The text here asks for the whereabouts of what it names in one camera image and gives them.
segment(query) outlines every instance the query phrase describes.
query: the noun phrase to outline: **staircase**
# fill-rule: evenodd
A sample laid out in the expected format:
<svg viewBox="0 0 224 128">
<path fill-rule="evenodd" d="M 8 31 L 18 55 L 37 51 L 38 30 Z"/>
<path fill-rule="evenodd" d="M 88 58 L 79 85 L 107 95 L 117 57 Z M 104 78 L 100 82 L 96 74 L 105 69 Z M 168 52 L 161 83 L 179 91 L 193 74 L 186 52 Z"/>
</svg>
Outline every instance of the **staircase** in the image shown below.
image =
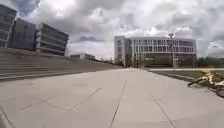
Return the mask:
<svg viewBox="0 0 224 128">
<path fill-rule="evenodd" d="M 0 48 L 0 81 L 114 68 L 120 67 L 90 60 Z"/>
</svg>

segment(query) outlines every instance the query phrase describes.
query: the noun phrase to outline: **building facade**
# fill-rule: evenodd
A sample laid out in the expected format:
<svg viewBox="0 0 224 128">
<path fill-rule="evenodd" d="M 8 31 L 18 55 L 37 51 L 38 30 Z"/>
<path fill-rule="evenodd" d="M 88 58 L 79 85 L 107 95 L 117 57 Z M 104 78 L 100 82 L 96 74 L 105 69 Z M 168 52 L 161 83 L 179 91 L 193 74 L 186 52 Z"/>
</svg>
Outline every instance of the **building facade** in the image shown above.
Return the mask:
<svg viewBox="0 0 224 128">
<path fill-rule="evenodd" d="M 152 65 L 193 66 L 196 41 L 168 37 L 115 37 L 115 63 L 125 67 Z"/>
<path fill-rule="evenodd" d="M 8 47 L 16 11 L 0 4 L 0 47 Z"/>
<path fill-rule="evenodd" d="M 72 58 L 79 58 L 79 59 L 87 59 L 87 60 L 95 60 L 95 56 L 87 53 L 77 53 L 71 55 Z"/>
<path fill-rule="evenodd" d="M 36 25 L 16 19 L 13 27 L 12 40 L 9 47 L 23 50 L 35 50 Z"/>
<path fill-rule="evenodd" d="M 69 36 L 47 24 L 39 24 L 36 32 L 37 52 L 65 55 Z"/>
</svg>

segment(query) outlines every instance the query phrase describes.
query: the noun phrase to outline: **concrete ground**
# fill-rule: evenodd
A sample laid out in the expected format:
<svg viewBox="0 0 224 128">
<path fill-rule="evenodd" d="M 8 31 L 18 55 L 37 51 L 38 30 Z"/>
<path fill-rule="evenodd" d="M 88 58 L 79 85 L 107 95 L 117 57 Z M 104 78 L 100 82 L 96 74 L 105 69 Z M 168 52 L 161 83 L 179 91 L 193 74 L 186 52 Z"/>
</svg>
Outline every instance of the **concrete ground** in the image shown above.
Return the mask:
<svg viewBox="0 0 224 128">
<path fill-rule="evenodd" d="M 0 105 L 14 128 L 224 127 L 224 99 L 138 69 L 0 83 Z"/>
</svg>

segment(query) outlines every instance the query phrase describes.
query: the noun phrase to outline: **grass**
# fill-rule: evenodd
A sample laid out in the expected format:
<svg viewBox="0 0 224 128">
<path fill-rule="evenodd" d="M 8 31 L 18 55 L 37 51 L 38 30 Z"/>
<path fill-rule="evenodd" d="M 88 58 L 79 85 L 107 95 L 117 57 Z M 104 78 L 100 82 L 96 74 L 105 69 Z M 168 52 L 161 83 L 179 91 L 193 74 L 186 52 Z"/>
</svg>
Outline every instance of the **grass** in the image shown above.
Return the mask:
<svg viewBox="0 0 224 128">
<path fill-rule="evenodd" d="M 169 74 L 176 74 L 176 75 L 181 75 L 181 76 L 187 76 L 187 77 L 192 77 L 192 78 L 199 78 L 202 77 L 203 74 L 200 71 L 163 71 L 163 73 L 169 73 Z M 219 82 L 221 79 L 217 76 L 213 77 L 214 82 Z"/>
</svg>

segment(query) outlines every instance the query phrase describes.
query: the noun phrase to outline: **cloud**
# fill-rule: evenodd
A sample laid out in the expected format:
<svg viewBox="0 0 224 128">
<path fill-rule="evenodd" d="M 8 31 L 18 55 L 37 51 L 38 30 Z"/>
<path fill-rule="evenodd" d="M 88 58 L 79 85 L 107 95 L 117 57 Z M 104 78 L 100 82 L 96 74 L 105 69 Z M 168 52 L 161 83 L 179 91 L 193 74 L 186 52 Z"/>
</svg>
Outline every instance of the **cloud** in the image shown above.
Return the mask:
<svg viewBox="0 0 224 128">
<path fill-rule="evenodd" d="M 173 32 L 176 37 L 200 40 L 199 56 L 211 50 L 212 42 L 224 43 L 223 0 L 0 0 L 0 3 L 16 8 L 25 20 L 45 22 L 68 33 L 71 53 L 83 50 L 113 56 L 115 35 L 167 36 Z"/>
<path fill-rule="evenodd" d="M 216 42 L 211 42 L 208 46 L 208 51 L 206 52 L 206 56 L 224 57 L 223 41 L 219 40 Z"/>
<path fill-rule="evenodd" d="M 40 0 L 11 0 L 11 3 L 15 5 L 21 16 L 31 13 L 38 6 L 39 2 Z"/>
<path fill-rule="evenodd" d="M 93 36 L 81 36 L 77 42 L 86 42 L 86 41 L 90 41 L 90 42 L 102 42 L 103 40 L 99 40 L 99 39 L 96 39 L 95 37 Z"/>
</svg>

